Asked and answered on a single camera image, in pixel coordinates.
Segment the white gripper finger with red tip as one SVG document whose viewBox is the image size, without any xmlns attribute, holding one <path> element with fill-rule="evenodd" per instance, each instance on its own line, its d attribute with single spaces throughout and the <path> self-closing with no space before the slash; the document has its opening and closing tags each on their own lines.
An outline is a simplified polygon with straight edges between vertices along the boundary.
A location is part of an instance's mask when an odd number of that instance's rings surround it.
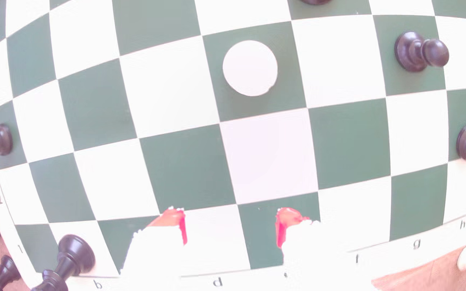
<svg viewBox="0 0 466 291">
<path fill-rule="evenodd" d="M 181 290 L 187 243 L 184 208 L 173 206 L 133 234 L 120 274 L 120 290 Z"/>
<path fill-rule="evenodd" d="M 372 290 L 371 279 L 348 259 L 329 227 L 290 207 L 276 212 L 287 290 Z"/>
</svg>

